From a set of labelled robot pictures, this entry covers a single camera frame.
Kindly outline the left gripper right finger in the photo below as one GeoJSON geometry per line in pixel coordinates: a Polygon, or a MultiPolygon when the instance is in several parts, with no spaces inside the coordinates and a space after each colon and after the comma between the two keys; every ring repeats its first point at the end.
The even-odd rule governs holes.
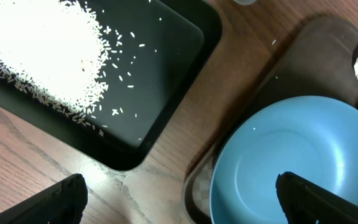
{"type": "Polygon", "coordinates": [[[275,187],[289,224],[358,224],[357,205],[299,175],[284,172],[275,187]]]}

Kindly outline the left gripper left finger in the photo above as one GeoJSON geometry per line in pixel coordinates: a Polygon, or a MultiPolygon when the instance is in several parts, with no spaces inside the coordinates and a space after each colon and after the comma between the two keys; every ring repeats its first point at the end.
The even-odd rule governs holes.
{"type": "Polygon", "coordinates": [[[73,174],[0,213],[0,224],[79,224],[88,203],[81,174],[73,174]]]}

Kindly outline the large blue plate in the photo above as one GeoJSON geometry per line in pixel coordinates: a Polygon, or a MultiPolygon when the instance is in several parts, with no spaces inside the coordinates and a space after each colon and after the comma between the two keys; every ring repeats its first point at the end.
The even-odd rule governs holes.
{"type": "Polygon", "coordinates": [[[332,98],[300,96],[251,116],[215,165],[213,223],[286,223],[275,187],[284,172],[358,206],[358,110],[332,98]]]}

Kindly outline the pile of white rice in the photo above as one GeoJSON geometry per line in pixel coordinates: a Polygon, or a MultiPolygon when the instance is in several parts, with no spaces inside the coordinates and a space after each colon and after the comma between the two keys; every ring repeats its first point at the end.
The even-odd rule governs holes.
{"type": "Polygon", "coordinates": [[[111,29],[82,1],[0,1],[0,79],[69,116],[86,116],[108,85],[99,74],[111,29]]]}

